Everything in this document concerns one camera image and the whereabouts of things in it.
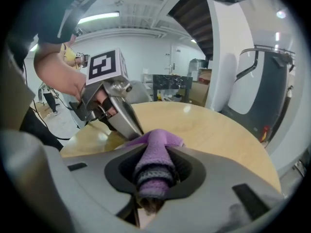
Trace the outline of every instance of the black sleeve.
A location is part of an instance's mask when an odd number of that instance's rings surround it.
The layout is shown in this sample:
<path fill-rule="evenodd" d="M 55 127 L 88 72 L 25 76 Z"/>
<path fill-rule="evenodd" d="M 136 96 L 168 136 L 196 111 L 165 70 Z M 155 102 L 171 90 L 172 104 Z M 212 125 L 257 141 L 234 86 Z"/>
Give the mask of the black sleeve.
<path fill-rule="evenodd" d="M 60 44 L 70 40 L 74 28 L 96 0 L 43 0 L 37 20 L 39 42 Z"/>

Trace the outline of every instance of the black and white marker cube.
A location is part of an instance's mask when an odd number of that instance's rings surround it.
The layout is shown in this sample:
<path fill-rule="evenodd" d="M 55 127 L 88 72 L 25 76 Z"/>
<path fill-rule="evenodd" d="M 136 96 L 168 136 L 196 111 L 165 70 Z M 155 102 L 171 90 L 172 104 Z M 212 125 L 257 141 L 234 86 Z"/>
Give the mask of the black and white marker cube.
<path fill-rule="evenodd" d="M 110 78 L 128 80 L 125 59 L 120 48 L 91 56 L 88 60 L 87 85 Z"/>

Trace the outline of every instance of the gray plastic housing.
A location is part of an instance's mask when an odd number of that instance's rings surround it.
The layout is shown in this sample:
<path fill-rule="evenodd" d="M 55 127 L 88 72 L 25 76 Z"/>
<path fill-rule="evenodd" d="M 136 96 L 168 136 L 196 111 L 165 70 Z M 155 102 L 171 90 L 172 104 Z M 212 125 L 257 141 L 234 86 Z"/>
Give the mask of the gray plastic housing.
<path fill-rule="evenodd" d="M 49 218 L 49 223 L 65 232 L 141 232 L 119 218 L 131 210 L 131 196 L 118 192 L 104 175 L 110 160 L 138 145 L 63 159 L 55 148 L 43 146 L 26 133 L 4 131 L 1 141 L 9 178 L 32 208 Z M 260 218 L 252 222 L 232 190 L 242 183 L 269 208 L 283 200 L 266 181 L 230 159 L 184 147 L 173 148 L 199 160 L 206 169 L 206 178 L 189 197 L 166 201 L 146 227 L 148 232 L 253 231 L 263 222 Z M 77 163 L 85 163 L 86 167 L 70 172 L 67 166 Z M 36 196 L 40 189 L 46 192 L 43 200 Z"/>

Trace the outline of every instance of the cardboard box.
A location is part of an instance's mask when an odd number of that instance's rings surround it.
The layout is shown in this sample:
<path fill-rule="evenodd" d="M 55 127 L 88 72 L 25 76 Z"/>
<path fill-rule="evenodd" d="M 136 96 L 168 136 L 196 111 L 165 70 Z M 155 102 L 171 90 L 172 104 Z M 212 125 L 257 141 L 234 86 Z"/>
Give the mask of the cardboard box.
<path fill-rule="evenodd" d="M 198 81 L 199 83 L 209 84 L 211 76 L 211 69 L 199 69 Z"/>
<path fill-rule="evenodd" d="M 52 109 L 49 107 L 47 103 L 35 103 L 35 106 L 41 116 L 42 119 L 44 119 L 49 113 L 52 112 Z M 32 107 L 35 110 L 34 103 L 32 102 L 30 107 Z"/>
<path fill-rule="evenodd" d="M 205 107 L 209 84 L 192 82 L 192 87 L 189 93 L 189 101 L 191 104 Z M 184 96 L 185 90 L 181 89 L 177 92 L 179 95 Z"/>

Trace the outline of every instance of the wooden tabletop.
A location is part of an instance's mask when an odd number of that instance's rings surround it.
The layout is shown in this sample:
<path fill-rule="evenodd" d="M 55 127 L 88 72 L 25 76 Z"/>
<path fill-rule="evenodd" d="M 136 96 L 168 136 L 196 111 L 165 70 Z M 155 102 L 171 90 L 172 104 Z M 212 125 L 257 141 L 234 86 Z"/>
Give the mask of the wooden tabletop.
<path fill-rule="evenodd" d="M 132 105 L 144 132 L 165 129 L 184 139 L 188 148 L 230 158 L 281 191 L 277 172 L 260 142 L 244 127 L 212 110 L 179 102 Z M 81 129 L 61 151 L 63 157 L 110 151 L 125 139 L 94 121 Z"/>

